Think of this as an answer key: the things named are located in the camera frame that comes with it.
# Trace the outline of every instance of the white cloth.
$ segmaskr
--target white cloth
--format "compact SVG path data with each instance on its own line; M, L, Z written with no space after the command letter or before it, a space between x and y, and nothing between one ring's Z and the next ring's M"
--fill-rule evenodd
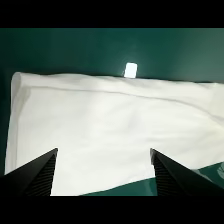
M224 85L15 73L5 173L58 148L52 195L154 177L150 148L190 169L224 161Z

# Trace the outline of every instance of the white object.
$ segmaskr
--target white object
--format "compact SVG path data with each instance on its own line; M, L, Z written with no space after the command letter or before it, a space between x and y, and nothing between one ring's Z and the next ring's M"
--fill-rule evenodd
M127 63L124 71L125 78L135 78L137 72L137 64L135 63Z
M154 177L150 148L222 162L223 97L217 83L16 73L5 173L58 148L52 195L81 195Z

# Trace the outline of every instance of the green table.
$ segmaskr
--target green table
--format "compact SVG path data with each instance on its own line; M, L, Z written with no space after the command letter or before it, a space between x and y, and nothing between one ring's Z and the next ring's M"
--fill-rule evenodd
M0 175L4 173L10 116L10 81L16 71L122 77L127 62L137 78L224 81L224 29L0 29ZM223 185L220 164L203 168ZM144 180L90 195L155 195Z

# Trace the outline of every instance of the small white square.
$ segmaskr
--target small white square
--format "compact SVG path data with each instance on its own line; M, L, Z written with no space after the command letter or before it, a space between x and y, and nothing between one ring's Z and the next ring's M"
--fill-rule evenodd
M127 63L124 71L125 78L135 78L138 65L135 63Z

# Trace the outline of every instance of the white towel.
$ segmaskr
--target white towel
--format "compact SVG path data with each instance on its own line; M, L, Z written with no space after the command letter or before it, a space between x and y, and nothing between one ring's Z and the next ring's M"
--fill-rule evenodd
M5 173L58 148L52 195L154 177L150 148L190 169L224 161L224 85L15 73Z

